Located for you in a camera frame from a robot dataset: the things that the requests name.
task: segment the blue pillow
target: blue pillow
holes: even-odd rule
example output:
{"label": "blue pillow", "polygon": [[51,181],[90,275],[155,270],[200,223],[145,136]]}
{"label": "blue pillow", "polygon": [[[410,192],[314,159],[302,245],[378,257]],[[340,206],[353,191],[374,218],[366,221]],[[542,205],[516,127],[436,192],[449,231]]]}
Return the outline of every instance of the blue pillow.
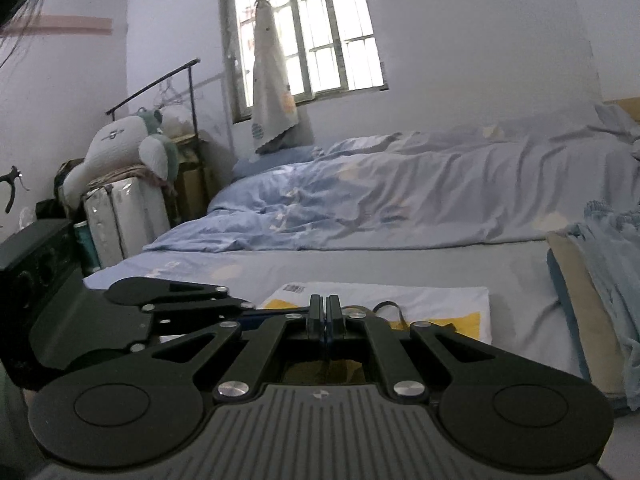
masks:
{"label": "blue pillow", "polygon": [[295,164],[297,162],[311,162],[324,155],[324,151],[317,146],[299,146],[288,148],[275,153],[261,155],[252,162],[248,158],[238,160],[233,168],[234,180],[245,178],[258,173],[264,173],[278,166],[285,164]]}

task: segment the cardboard box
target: cardboard box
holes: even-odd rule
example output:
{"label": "cardboard box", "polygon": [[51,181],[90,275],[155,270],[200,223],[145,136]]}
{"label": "cardboard box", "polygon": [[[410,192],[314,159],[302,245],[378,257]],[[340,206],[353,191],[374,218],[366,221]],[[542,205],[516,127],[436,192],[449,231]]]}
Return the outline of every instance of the cardboard box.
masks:
{"label": "cardboard box", "polygon": [[209,200],[202,169],[182,171],[175,181],[178,192],[178,210],[183,222],[202,218],[207,213]]}
{"label": "cardboard box", "polygon": [[208,202],[211,202],[211,200],[213,200],[213,197],[215,197],[220,192],[220,184],[218,183],[218,179],[216,178],[216,175],[211,168],[204,167],[202,169],[202,172],[204,174],[204,184],[207,188],[207,198],[209,199]]}

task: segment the white curtain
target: white curtain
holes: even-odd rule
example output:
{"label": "white curtain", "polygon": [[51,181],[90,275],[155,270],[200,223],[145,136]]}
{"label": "white curtain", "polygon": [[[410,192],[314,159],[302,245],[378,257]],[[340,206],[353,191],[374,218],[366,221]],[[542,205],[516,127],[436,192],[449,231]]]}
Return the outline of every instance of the white curtain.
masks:
{"label": "white curtain", "polygon": [[254,111],[252,134],[256,152],[298,124],[296,102],[269,0],[258,0],[255,11]]}

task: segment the light blue duvet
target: light blue duvet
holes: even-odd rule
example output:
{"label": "light blue duvet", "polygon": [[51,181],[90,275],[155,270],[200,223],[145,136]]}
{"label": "light blue duvet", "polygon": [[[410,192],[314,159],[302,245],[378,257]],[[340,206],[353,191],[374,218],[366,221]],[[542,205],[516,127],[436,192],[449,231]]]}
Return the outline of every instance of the light blue duvet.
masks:
{"label": "light blue duvet", "polygon": [[390,250],[535,240],[640,199],[637,137],[617,107],[436,134],[396,133],[335,144],[318,160],[239,180],[206,217],[147,251]]}

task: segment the barcode label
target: barcode label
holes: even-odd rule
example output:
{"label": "barcode label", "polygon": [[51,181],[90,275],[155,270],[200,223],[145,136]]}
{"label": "barcode label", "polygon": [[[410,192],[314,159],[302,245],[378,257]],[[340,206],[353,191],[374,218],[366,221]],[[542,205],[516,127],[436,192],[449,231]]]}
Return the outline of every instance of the barcode label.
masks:
{"label": "barcode label", "polygon": [[299,294],[300,292],[305,290],[305,287],[299,285],[287,285],[283,290],[287,292],[296,292],[297,294]]}

